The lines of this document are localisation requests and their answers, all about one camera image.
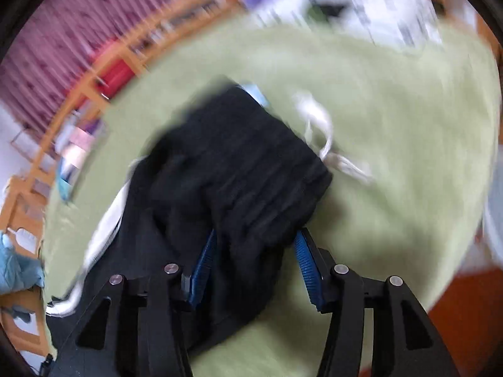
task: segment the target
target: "light blue cloth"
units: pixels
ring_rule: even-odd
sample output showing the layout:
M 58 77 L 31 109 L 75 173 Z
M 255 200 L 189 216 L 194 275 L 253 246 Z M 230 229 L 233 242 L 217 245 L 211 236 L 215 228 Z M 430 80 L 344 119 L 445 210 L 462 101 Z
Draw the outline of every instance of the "light blue cloth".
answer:
M 16 253 L 7 234 L 0 231 L 0 294 L 44 287 L 44 271 L 38 259 Z

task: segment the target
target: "green item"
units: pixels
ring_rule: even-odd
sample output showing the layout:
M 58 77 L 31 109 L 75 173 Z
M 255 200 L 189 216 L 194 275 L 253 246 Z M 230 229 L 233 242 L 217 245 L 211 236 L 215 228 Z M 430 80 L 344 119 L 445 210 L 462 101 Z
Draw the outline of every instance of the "green item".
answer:
M 441 35 L 442 45 L 398 52 L 327 26 L 255 30 L 239 17 L 176 45 L 113 100 L 104 116 L 109 137 L 83 172 L 73 203 L 53 191 L 42 246 L 46 300 L 71 285 L 131 161 L 178 120 L 195 92 L 224 75 L 257 84 L 268 111 L 299 136 L 305 126 L 293 94 L 311 92 L 328 110 L 338 149 L 367 162 L 374 182 L 335 171 L 308 225 L 311 235 L 361 276 L 399 275 L 431 308 L 477 229 L 500 105 L 490 48 L 446 25 Z M 310 304 L 289 250 L 273 301 L 252 324 L 193 358 L 194 375 L 315 375 L 329 321 Z M 364 365 L 371 339 L 366 333 Z

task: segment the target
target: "wooden bed frame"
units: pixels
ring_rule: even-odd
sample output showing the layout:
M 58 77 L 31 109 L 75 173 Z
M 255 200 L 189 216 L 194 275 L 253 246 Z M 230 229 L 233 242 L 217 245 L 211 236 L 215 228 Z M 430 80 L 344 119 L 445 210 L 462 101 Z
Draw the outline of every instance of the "wooden bed frame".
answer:
M 43 215 L 47 199 L 35 190 L 35 186 L 37 182 L 48 186 L 54 182 L 56 163 L 50 171 L 44 171 L 41 163 L 45 155 L 51 151 L 63 122 L 76 109 L 82 97 L 88 98 L 91 106 L 86 110 L 81 121 L 92 120 L 110 105 L 109 101 L 97 90 L 96 81 L 100 80 L 100 75 L 117 64 L 119 60 L 123 60 L 136 76 L 140 76 L 147 72 L 148 65 L 178 41 L 239 9 L 239 0 L 174 0 L 145 19 L 122 39 L 116 41 L 97 60 L 92 69 L 81 77 L 42 138 L 39 152 L 33 160 L 27 177 L 14 176 L 8 185 L 6 201 L 0 211 L 0 231 L 6 232 L 7 228 L 17 231 L 24 228 L 37 238 L 35 253 L 22 248 L 13 239 L 18 253 L 38 258 L 40 241 L 43 237 Z M 177 26 L 173 29 L 163 27 L 165 24 L 173 24 L 174 22 L 177 22 Z M 152 39 L 153 32 L 160 32 L 162 37 L 153 44 L 145 46 L 144 42 Z M 491 44 L 495 57 L 499 59 L 501 46 L 479 15 L 477 17 L 477 32 Z M 49 346 L 45 335 L 45 314 L 40 289 L 36 287 L 32 291 L 0 296 L 0 307 L 10 307 L 13 304 L 19 304 L 36 314 L 39 335 L 35 336 L 19 330 L 8 314 L 0 313 L 0 323 L 11 343 L 18 351 L 27 350 L 46 356 L 49 353 Z

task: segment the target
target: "pink cloth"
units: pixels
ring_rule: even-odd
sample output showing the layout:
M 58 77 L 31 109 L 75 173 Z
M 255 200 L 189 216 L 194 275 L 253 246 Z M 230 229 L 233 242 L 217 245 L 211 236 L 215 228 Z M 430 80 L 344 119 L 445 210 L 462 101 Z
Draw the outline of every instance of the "pink cloth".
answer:
M 44 0 L 0 64 L 0 100 L 42 136 L 90 56 L 169 0 Z

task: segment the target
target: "black cloth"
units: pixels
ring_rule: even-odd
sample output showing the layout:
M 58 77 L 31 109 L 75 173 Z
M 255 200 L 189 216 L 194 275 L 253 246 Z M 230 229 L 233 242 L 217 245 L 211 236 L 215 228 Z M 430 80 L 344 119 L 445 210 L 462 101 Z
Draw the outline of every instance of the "black cloth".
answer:
M 76 314 L 47 318 L 55 347 L 110 275 L 146 276 L 171 262 L 190 272 L 212 229 L 213 269 L 183 330 L 189 353 L 225 339 L 265 307 L 283 250 L 330 182 L 319 157 L 240 87 L 204 99 L 136 167 L 120 230 Z

